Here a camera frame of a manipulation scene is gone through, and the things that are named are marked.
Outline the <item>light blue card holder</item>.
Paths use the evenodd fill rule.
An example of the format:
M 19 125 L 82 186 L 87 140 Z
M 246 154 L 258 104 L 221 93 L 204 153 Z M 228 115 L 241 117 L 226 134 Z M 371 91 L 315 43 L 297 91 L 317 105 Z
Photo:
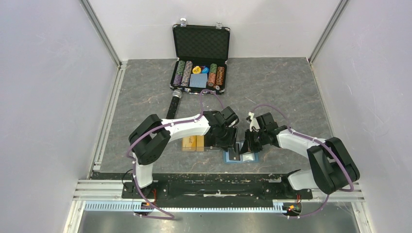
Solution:
M 243 142 L 236 142 L 239 143 L 240 149 L 243 146 Z M 243 163 L 257 163 L 259 162 L 258 153 L 244 153 L 240 154 L 240 161 L 233 161 L 231 160 L 230 156 L 233 153 L 233 148 L 230 148 L 228 151 L 223 151 L 223 162 L 226 164 L 243 164 Z

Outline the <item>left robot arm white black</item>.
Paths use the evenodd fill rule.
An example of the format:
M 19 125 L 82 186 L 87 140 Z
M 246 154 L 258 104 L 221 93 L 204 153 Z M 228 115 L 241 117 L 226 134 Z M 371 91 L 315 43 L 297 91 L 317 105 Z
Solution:
M 179 118 L 160 119 L 149 115 L 130 135 L 127 157 L 133 161 L 134 191 L 146 198 L 153 191 L 153 165 L 172 141 L 189 136 L 204 136 L 206 147 L 228 151 L 236 144 L 239 117 L 230 107 L 204 111 Z

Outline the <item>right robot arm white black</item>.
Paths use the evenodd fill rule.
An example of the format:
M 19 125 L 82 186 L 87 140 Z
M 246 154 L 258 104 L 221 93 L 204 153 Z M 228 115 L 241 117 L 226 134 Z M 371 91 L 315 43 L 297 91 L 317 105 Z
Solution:
M 300 190 L 320 189 L 325 194 L 336 191 L 351 191 L 360 172 L 341 139 L 315 138 L 279 126 L 271 113 L 258 117 L 250 112 L 250 123 L 245 131 L 245 140 L 240 154 L 257 153 L 265 145 L 293 151 L 308 159 L 309 170 L 290 172 L 283 179 L 281 193 L 287 198 L 295 197 Z

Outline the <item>clear box with gold cards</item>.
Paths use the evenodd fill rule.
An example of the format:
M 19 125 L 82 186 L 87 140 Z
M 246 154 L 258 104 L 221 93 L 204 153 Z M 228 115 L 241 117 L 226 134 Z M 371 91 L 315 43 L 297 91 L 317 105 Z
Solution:
M 183 152 L 205 152 L 213 149 L 213 142 L 206 135 L 187 136 L 182 139 Z

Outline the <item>black VIP credit card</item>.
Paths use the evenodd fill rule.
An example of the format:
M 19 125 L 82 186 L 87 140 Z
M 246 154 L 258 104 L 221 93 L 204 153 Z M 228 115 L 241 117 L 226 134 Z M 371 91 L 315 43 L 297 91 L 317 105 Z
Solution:
M 233 147 L 233 153 L 230 156 L 231 160 L 233 160 L 233 161 L 240 161 L 241 160 L 239 151 L 240 151 L 240 145 L 239 145 L 239 143 L 236 143 L 235 146 Z

